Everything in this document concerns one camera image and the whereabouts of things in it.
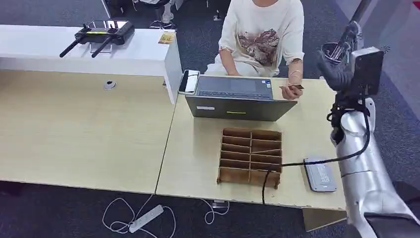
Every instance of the laptop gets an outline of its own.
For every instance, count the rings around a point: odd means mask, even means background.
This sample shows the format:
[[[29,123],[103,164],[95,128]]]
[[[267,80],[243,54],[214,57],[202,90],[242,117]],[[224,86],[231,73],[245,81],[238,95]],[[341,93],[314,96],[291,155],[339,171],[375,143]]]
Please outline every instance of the laptop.
[[[194,95],[186,95],[199,118],[277,121],[297,104],[273,100],[271,80],[201,75]]]

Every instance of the laptop sticker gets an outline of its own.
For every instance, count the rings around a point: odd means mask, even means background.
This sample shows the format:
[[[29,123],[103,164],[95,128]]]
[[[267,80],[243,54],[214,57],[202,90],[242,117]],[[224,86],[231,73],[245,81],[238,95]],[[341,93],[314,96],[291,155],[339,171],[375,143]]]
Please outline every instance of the laptop sticker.
[[[202,106],[197,106],[198,110],[214,110],[214,107],[202,107]]]

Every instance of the gray device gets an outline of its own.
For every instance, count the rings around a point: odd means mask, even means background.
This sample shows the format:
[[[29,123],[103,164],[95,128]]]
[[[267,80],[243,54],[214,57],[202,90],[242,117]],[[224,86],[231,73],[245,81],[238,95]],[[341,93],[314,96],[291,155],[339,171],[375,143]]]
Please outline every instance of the gray device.
[[[304,162],[321,161],[324,159],[325,158],[310,157],[304,159]],[[312,191],[335,192],[337,190],[337,185],[328,164],[305,165],[305,170]]]
[[[195,117],[277,121],[297,104],[273,100],[271,80],[200,76],[195,95],[186,95]]]
[[[197,81],[199,77],[200,72],[198,70],[185,70],[182,74],[181,82],[179,83],[178,93],[194,95],[196,92]]]

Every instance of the graphic print on shirt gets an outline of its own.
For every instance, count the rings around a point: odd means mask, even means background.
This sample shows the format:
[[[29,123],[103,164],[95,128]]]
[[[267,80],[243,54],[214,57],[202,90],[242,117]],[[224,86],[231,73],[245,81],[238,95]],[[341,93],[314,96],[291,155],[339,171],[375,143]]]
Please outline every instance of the graphic print on shirt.
[[[249,56],[252,56],[263,66],[272,66],[277,57],[279,36],[273,29],[252,34],[240,32],[238,40]]]

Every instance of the desk surface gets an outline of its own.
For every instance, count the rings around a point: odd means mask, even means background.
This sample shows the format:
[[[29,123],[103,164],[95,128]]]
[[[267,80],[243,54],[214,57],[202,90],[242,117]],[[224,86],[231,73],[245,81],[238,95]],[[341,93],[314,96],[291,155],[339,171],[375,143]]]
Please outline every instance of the desk surface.
[[[281,99],[280,85],[285,79],[273,79],[275,99]],[[180,95],[166,146],[157,194],[262,202],[262,187],[235,183],[216,183],[220,137],[224,127],[249,127],[283,133],[283,162],[301,162],[309,155],[335,156],[329,140],[331,126],[326,115],[334,93],[324,80],[305,79],[305,93],[299,103],[277,122],[193,118],[185,97]],[[330,164],[337,191],[314,193],[309,189],[303,167],[286,167],[278,189],[266,188],[267,204],[345,209],[343,187],[337,163]]]
[[[174,111],[162,81],[0,71],[0,179],[154,193]]]

